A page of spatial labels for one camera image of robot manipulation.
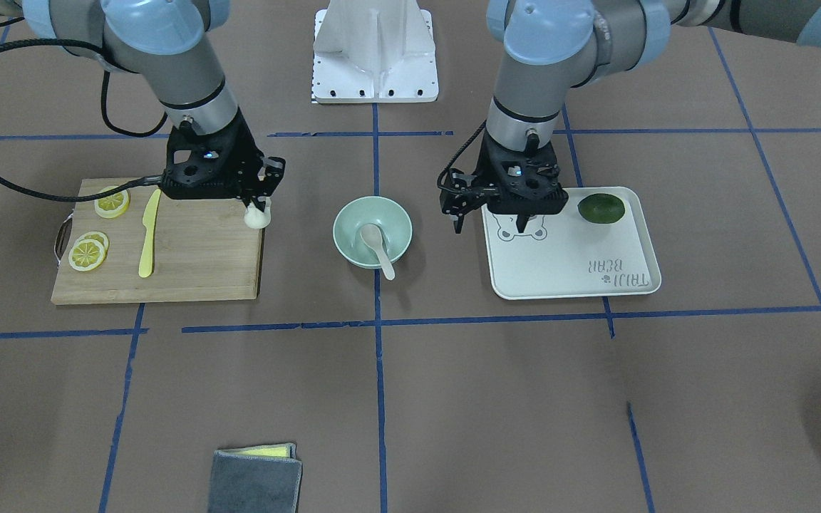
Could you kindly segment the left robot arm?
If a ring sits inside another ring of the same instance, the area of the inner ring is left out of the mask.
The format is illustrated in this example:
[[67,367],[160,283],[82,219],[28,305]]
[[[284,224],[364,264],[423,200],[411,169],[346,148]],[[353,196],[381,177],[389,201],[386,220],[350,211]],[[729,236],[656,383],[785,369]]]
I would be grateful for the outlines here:
[[821,48],[821,1],[492,1],[486,21],[504,55],[475,131],[475,171],[449,162],[437,178],[456,233],[481,207],[511,215],[518,232],[532,217],[561,213],[568,194],[551,136],[568,90],[654,61],[672,26]]

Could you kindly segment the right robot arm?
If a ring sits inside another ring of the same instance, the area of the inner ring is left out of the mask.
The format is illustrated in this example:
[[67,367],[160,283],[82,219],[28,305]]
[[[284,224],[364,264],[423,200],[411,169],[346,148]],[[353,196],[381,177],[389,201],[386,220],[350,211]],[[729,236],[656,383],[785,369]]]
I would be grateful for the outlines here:
[[224,25],[228,1],[0,1],[0,17],[22,20],[36,38],[0,43],[0,54],[55,46],[105,72],[143,76],[172,123],[166,167],[100,194],[157,186],[173,200],[238,199],[247,218],[270,213],[286,172],[257,148],[208,39]]

